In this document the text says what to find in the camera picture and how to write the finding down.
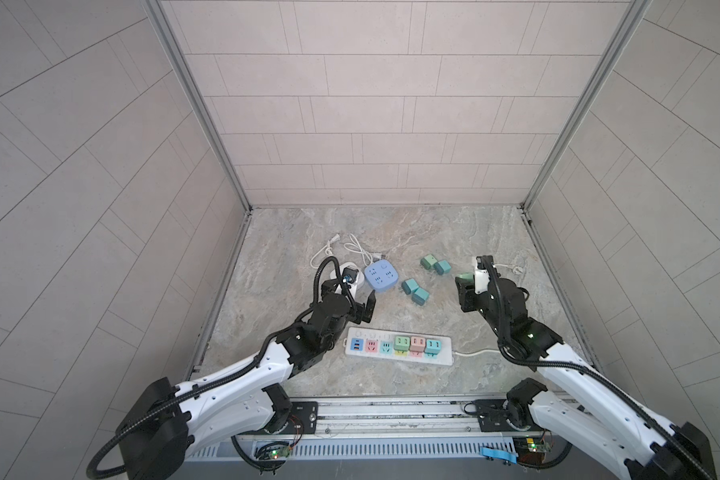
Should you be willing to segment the green plug adapter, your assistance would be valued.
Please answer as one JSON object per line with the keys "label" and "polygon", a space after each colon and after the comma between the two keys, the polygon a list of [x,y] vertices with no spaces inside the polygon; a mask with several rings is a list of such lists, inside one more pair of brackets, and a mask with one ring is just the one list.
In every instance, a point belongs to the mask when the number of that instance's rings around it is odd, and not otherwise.
{"label": "green plug adapter", "polygon": [[460,273],[455,276],[455,279],[460,282],[474,282],[474,274],[473,273]]}
{"label": "green plug adapter", "polygon": [[426,270],[433,269],[437,262],[438,260],[432,254],[428,254],[420,259],[420,265]]}
{"label": "green plug adapter", "polygon": [[409,336],[395,336],[394,337],[394,343],[393,343],[393,349],[396,355],[407,355],[410,345],[410,337]]}

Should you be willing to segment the blue square power socket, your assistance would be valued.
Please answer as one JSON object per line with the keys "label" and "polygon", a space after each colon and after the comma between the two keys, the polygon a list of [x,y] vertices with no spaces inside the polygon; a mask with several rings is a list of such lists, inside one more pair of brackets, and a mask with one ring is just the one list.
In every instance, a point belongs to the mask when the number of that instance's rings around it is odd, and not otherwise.
{"label": "blue square power socket", "polygon": [[386,259],[375,261],[366,266],[364,275],[370,287],[379,293],[392,289],[399,281],[397,270]]}

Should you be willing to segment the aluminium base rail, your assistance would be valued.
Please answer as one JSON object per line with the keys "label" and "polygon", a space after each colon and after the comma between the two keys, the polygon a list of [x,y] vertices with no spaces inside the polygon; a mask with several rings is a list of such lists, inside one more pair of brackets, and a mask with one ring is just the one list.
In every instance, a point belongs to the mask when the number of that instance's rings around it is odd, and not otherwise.
{"label": "aluminium base rail", "polygon": [[561,457],[570,445],[567,441],[538,426],[513,428],[499,413],[505,402],[459,396],[300,400],[294,402],[288,423],[279,431],[226,437],[188,459],[232,458],[242,450],[255,461],[256,449],[275,441],[293,444],[289,461],[488,459],[480,454],[483,446],[516,453],[515,437],[553,440],[551,456],[544,464]]}

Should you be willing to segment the blue tape piece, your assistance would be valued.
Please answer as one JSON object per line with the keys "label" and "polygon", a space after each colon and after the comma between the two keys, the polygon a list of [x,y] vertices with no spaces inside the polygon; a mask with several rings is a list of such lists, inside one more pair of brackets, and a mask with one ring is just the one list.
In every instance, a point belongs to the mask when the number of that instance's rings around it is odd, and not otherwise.
{"label": "blue tape piece", "polygon": [[509,451],[505,451],[498,448],[490,448],[483,446],[480,449],[480,454],[491,460],[501,460],[505,464],[516,464],[517,454]]}

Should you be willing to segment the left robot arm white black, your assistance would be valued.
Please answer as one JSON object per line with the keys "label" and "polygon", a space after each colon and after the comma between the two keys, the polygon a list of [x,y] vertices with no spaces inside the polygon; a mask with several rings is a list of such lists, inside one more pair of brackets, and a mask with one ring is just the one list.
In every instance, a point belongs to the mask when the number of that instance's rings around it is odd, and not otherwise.
{"label": "left robot arm white black", "polygon": [[186,457],[226,437],[279,431],[292,409],[283,382],[320,362],[349,323],[371,321],[376,296],[355,300],[351,287],[358,275],[336,257],[325,258],[309,306],[270,333],[257,353],[199,379],[152,382],[93,455],[87,478],[167,479]]}

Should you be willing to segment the circuit board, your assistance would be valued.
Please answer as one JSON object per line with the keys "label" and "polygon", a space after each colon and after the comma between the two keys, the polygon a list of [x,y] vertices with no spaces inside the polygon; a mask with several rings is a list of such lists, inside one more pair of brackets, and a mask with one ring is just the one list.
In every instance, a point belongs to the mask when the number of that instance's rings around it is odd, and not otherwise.
{"label": "circuit board", "polygon": [[264,444],[256,449],[254,459],[268,469],[279,468],[293,452],[293,444],[286,441],[275,441]]}
{"label": "circuit board", "polygon": [[517,463],[542,465],[551,456],[554,441],[543,437],[515,437],[513,439],[517,453]]}

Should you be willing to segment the pink plug adapter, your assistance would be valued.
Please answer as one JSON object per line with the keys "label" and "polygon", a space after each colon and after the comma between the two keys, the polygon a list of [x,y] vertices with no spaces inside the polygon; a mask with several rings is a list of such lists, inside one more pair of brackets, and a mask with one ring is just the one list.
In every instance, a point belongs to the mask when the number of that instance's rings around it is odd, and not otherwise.
{"label": "pink plug adapter", "polygon": [[411,336],[409,350],[415,353],[423,353],[426,349],[426,338],[421,336]]}

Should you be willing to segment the left circuit board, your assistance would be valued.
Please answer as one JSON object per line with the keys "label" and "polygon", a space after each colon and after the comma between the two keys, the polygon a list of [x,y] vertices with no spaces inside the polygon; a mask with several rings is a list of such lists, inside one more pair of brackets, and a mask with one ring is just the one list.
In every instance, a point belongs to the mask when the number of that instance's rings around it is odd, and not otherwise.
{"label": "left circuit board", "polygon": [[254,459],[268,469],[279,468],[293,452],[293,444],[286,441],[275,441],[264,444],[256,449]]}

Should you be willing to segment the white square power socket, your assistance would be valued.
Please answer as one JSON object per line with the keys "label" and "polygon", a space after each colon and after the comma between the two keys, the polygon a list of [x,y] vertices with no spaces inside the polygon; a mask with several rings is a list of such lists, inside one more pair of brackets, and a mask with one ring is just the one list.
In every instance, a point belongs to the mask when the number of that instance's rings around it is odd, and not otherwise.
{"label": "white square power socket", "polygon": [[345,262],[340,265],[342,278],[348,285],[351,295],[356,298],[359,288],[365,282],[365,276],[362,270],[354,262]]}

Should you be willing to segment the right circuit board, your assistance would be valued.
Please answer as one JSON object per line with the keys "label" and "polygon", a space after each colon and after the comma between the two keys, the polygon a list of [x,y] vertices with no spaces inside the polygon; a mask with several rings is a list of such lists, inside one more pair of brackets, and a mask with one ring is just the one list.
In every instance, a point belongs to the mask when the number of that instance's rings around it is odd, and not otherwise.
{"label": "right circuit board", "polygon": [[513,439],[517,453],[517,463],[542,465],[551,456],[554,441],[543,437],[515,437]]}

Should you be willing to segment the teal plug adapter small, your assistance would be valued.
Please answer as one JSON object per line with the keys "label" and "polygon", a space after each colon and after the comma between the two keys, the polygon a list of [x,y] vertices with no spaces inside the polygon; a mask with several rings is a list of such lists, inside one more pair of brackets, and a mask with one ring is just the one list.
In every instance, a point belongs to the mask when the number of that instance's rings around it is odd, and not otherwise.
{"label": "teal plug adapter small", "polygon": [[436,357],[442,351],[442,342],[437,339],[427,338],[425,341],[424,352],[430,357]]}

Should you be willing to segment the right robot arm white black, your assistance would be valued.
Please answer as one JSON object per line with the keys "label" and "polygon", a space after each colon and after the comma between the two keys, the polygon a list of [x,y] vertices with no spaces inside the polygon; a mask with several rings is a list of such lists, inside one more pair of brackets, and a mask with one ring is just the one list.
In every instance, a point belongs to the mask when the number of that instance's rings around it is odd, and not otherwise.
{"label": "right robot arm white black", "polygon": [[567,441],[620,479],[714,479],[708,437],[651,411],[591,367],[562,337],[532,318],[529,293],[501,277],[490,255],[455,279],[463,312],[477,312],[508,362],[539,373],[576,401],[572,406],[527,378],[506,396],[500,415],[517,430],[538,426]]}

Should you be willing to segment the white long power strip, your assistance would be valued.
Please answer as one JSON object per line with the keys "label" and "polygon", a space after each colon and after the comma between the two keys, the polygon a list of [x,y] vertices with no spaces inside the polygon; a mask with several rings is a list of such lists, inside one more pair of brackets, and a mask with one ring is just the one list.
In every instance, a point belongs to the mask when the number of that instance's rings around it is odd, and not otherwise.
{"label": "white long power strip", "polygon": [[426,365],[452,366],[450,337],[350,327],[344,342],[348,356]]}

